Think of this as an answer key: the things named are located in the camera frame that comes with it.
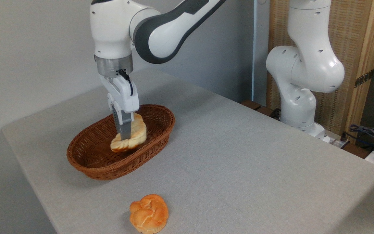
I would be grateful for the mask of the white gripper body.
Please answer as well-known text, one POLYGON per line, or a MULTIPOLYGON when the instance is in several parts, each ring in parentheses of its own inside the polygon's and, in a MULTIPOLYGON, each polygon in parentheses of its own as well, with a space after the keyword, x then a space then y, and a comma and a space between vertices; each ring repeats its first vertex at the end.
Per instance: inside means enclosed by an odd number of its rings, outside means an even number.
POLYGON ((124 112, 139 110, 140 104, 135 83, 127 81, 122 76, 111 78, 100 75, 100 80, 124 112))

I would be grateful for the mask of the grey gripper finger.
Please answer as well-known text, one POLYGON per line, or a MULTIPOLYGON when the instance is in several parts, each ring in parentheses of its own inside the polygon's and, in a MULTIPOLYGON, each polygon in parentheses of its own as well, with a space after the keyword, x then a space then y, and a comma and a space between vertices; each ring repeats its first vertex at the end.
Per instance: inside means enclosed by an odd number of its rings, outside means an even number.
POLYGON ((121 110, 119 104, 115 101, 110 93, 108 93, 107 97, 117 133, 120 134, 121 140, 129 139, 131 137, 131 123, 134 120, 133 112, 126 113, 121 110))

